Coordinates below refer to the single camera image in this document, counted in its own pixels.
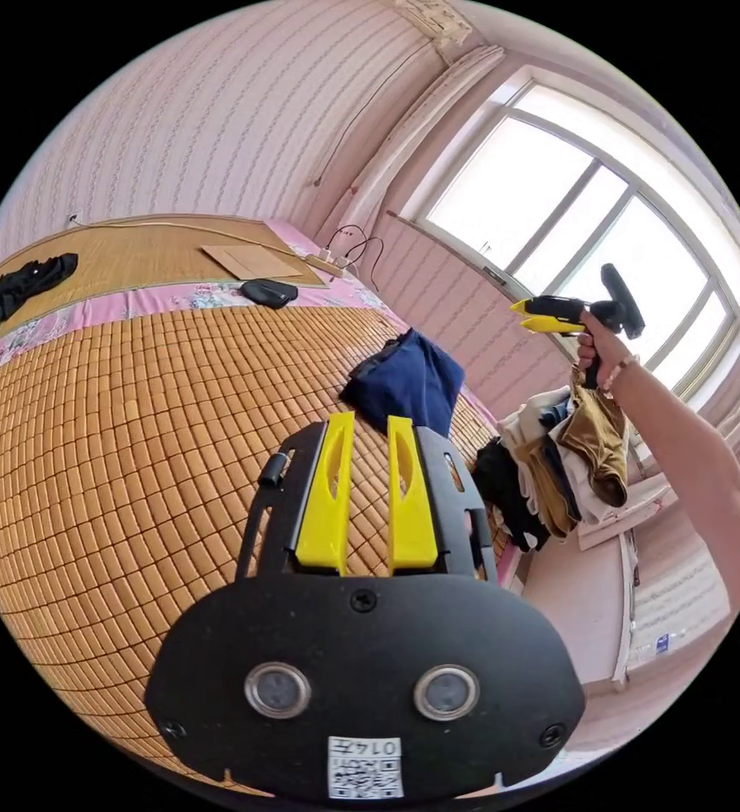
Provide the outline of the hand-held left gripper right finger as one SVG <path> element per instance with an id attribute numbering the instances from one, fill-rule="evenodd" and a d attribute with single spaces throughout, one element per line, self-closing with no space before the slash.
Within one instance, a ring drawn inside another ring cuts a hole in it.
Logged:
<path id="1" fill-rule="evenodd" d="M 389 567 L 394 575 L 431 570 L 437 561 L 438 547 L 412 420 L 389 417 L 387 439 Z"/>

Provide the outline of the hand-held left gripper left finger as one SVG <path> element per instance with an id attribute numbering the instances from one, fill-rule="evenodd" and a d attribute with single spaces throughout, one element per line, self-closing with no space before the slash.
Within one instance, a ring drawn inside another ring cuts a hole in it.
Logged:
<path id="1" fill-rule="evenodd" d="M 347 573 L 354 413 L 330 414 L 315 455 L 295 547 L 301 568 Z"/>

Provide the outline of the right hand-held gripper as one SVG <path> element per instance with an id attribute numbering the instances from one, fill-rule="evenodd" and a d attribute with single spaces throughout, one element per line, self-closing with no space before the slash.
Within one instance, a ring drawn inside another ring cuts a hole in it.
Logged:
<path id="1" fill-rule="evenodd" d="M 532 333 L 554 334 L 562 337 L 577 337 L 586 332 L 581 322 L 583 310 L 589 311 L 601 324 L 619 336 L 628 331 L 628 314 L 625 307 L 614 299 L 586 303 L 583 300 L 555 295 L 541 295 L 513 303 L 510 310 L 519 315 L 527 315 L 520 326 Z M 600 361 L 596 360 L 584 374 L 586 389 L 599 389 L 596 374 Z"/>

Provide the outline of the person's right hand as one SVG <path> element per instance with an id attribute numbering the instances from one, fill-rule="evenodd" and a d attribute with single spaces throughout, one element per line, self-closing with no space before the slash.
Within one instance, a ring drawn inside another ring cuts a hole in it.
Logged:
<path id="1" fill-rule="evenodd" d="M 622 390 L 635 377 L 639 369 L 638 358 L 633 355 L 621 338 L 601 324 L 589 311 L 580 315 L 585 329 L 577 336 L 578 367 L 589 369 L 596 361 L 600 368 L 596 374 L 598 388 L 619 400 Z"/>

